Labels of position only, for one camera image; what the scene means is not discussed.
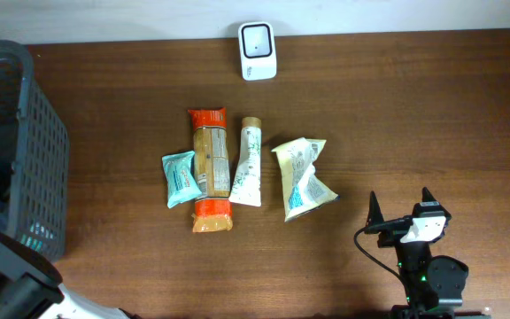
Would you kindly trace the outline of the white barcode scanner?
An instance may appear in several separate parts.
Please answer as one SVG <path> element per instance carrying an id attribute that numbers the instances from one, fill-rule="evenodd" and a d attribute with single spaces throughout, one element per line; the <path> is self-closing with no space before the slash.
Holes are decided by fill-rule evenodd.
<path id="1" fill-rule="evenodd" d="M 264 21 L 243 23 L 237 31 L 242 77 L 246 81 L 272 79 L 277 74 L 273 27 Z"/>

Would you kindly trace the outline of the white bamboo print tube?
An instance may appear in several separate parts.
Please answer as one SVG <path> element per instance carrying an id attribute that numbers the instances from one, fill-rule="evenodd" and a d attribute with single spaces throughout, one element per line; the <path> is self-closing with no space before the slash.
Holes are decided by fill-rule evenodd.
<path id="1" fill-rule="evenodd" d="M 240 155 L 229 201 L 247 206 L 261 206 L 261 119 L 242 119 Z"/>

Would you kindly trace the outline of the orange cracker package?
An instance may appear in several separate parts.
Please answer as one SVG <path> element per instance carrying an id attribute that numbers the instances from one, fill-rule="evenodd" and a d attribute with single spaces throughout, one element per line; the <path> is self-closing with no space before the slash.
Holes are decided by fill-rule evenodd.
<path id="1" fill-rule="evenodd" d="M 189 110 L 193 128 L 194 177 L 201 194 L 195 199 L 192 231 L 231 230 L 231 178 L 226 109 Z"/>

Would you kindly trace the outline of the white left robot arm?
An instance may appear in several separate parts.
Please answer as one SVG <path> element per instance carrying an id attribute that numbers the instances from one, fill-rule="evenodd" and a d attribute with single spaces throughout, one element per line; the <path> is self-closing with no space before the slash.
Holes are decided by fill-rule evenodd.
<path id="1" fill-rule="evenodd" d="M 132 315 L 70 292 L 41 254 L 0 232 L 0 319 L 119 318 Z"/>

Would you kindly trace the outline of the yellow white snack bag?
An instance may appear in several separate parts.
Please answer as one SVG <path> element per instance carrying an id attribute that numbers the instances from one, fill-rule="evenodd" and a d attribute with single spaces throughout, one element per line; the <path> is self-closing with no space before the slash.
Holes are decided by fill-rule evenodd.
<path id="1" fill-rule="evenodd" d="M 325 139 L 300 137 L 272 150 L 282 174 L 285 222 L 339 199 L 339 195 L 315 175 L 313 163 L 319 158 L 326 142 Z"/>

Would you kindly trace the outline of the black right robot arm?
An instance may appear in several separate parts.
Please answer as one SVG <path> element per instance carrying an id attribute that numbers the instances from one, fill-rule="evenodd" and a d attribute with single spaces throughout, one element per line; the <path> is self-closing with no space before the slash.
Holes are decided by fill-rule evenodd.
<path id="1" fill-rule="evenodd" d="M 431 194 L 428 188 L 421 191 L 421 201 L 413 211 L 403 217 L 383 218 L 374 192 L 369 195 L 367 222 L 353 237 L 356 247 L 372 262 L 391 273 L 403 285 L 405 305 L 391 308 L 389 318 L 485 318 L 478 312 L 458 313 L 463 305 L 469 268 L 467 264 L 446 255 L 435 256 L 430 246 L 445 235 L 451 214 Z M 398 268 L 388 267 L 360 244 L 361 234 L 377 235 L 377 246 L 393 248 Z"/>

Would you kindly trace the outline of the grey plastic basket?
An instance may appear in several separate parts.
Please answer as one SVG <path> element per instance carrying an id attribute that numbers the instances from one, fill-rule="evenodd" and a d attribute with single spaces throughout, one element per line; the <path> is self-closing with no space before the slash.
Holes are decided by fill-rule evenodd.
<path id="1" fill-rule="evenodd" d="M 66 247 L 69 151 L 32 56 L 0 40 L 0 231 L 49 261 Z"/>

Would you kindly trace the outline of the teal tissue packet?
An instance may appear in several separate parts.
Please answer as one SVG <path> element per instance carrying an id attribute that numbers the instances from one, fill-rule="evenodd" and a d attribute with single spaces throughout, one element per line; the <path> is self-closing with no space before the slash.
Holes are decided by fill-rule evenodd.
<path id="1" fill-rule="evenodd" d="M 192 172 L 194 151 L 166 155 L 162 165 L 167 180 L 167 207 L 173 208 L 181 203 L 198 198 L 199 189 Z"/>

